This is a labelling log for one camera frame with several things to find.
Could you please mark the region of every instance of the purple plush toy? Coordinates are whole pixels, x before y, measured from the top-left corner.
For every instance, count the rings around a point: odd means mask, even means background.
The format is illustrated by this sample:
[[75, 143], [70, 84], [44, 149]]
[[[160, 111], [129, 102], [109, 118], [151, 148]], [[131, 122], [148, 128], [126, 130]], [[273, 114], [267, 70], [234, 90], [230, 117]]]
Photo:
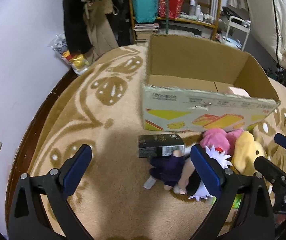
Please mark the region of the purple plush toy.
[[179, 150], [173, 151], [170, 157], [153, 157], [150, 164], [150, 175], [164, 182], [164, 189], [170, 190], [181, 178], [185, 163], [184, 153]]

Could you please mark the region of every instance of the teal storage bag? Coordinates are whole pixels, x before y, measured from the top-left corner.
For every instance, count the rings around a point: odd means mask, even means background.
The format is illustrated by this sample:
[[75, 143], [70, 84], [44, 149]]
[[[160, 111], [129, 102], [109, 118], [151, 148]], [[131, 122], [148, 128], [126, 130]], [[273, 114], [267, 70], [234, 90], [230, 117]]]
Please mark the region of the teal storage bag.
[[158, 0], [132, 0], [135, 19], [138, 23], [152, 23], [156, 20]]

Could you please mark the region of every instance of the red gift bag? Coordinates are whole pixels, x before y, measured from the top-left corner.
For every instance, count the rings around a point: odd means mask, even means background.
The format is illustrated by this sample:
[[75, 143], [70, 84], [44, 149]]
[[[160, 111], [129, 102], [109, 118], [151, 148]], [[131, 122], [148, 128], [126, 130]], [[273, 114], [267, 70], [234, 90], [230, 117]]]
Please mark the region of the red gift bag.
[[[184, 0], [169, 0], [169, 19], [179, 17], [183, 2]], [[166, 16], [165, 0], [159, 0], [159, 16]]]

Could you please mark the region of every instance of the bolt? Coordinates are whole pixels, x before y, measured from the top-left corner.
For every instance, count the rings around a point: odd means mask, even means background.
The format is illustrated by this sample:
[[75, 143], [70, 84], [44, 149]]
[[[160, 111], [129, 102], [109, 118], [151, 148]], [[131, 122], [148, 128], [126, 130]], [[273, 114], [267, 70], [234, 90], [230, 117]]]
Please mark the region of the bolt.
[[259, 178], [259, 179], [262, 179], [263, 176], [262, 176], [262, 174], [260, 172], [256, 172], [256, 177]]
[[51, 169], [51, 170], [49, 171], [49, 173], [50, 173], [52, 176], [54, 176], [54, 175], [56, 175], [56, 174], [58, 173], [58, 169]]
[[224, 170], [224, 172], [225, 172], [225, 174], [228, 174], [228, 175], [231, 175], [231, 174], [233, 174], [233, 170], [231, 170], [231, 169], [225, 169]]
[[27, 178], [27, 173], [23, 173], [22, 175], [21, 175], [21, 179], [26, 179]]

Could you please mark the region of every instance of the black box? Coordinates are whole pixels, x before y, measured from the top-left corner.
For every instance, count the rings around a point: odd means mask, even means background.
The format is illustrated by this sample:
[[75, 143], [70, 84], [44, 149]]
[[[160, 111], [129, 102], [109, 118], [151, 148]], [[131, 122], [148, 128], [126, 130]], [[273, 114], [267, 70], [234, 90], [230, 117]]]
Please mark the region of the black box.
[[184, 152], [184, 142], [176, 133], [139, 136], [140, 158], [170, 156], [174, 150]]

